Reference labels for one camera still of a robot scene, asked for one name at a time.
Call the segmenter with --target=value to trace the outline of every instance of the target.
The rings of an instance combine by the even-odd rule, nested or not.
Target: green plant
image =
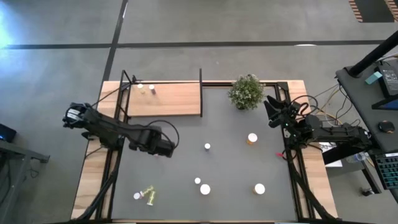
[[[232,104],[239,110],[255,109],[262,101],[262,85],[255,75],[239,76],[228,92]]]

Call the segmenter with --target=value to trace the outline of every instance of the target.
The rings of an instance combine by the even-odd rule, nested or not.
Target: gray tabletop
[[[266,109],[237,110],[225,88],[203,89],[203,117],[173,116],[133,118],[146,124],[155,119],[173,123],[180,144],[172,158],[132,151],[126,142],[113,202],[114,219],[135,220],[296,220],[287,163],[275,154],[282,152],[281,130],[268,127]],[[273,88],[265,94],[275,95]],[[173,140],[174,130],[158,123]],[[258,141],[248,145],[249,133]],[[205,143],[211,144],[206,152]],[[200,193],[201,184],[211,187]],[[263,195],[252,191],[255,184],[266,188]],[[134,200],[134,193],[153,185],[154,205],[147,197]]]

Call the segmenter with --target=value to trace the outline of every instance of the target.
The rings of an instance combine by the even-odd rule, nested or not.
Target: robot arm
[[[110,149],[120,149],[123,137],[130,141],[129,148],[172,157],[175,144],[163,134],[158,126],[143,126],[140,124],[127,124],[109,116],[103,115],[93,109],[88,103],[71,103],[62,119],[65,128],[84,128],[88,132],[82,133],[83,137],[89,135],[99,137],[102,145]]]
[[[351,126],[344,123],[338,127],[324,128],[322,122],[315,116],[308,114],[300,121],[296,120],[302,105],[293,101],[277,101],[267,96],[264,101],[269,118],[269,126],[276,128],[279,125],[290,134],[288,140],[289,149],[303,149],[310,142],[335,142],[339,146],[371,147],[372,142],[368,138],[365,129],[359,126]]]

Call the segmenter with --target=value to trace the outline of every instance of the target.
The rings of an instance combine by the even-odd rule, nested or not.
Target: computer keyboard
[[[373,161],[384,189],[398,189],[398,153],[375,155]]]

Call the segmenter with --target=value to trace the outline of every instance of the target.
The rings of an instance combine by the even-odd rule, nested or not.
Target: gray floor
[[[0,1],[0,45],[110,43],[121,3]],[[358,23],[347,0],[130,0],[124,18],[120,43],[378,40],[398,28],[395,23]],[[261,79],[301,79],[308,93],[316,95],[335,84],[335,70],[357,62],[374,47],[118,49],[110,80],[117,80],[122,69],[145,80],[191,80],[202,68],[207,80],[247,73]],[[97,99],[108,52],[0,50],[0,123],[19,132],[21,146],[51,155],[46,166],[32,164],[40,175],[26,180],[13,223],[69,219],[86,141],[80,131],[62,128],[61,119],[70,102]],[[320,105],[326,97],[319,97]],[[337,94],[328,111],[336,113],[342,102]],[[342,120],[357,117],[352,110]],[[360,172],[331,177],[330,183],[341,218],[377,223],[398,219],[389,192],[358,195],[357,188],[366,185]]]

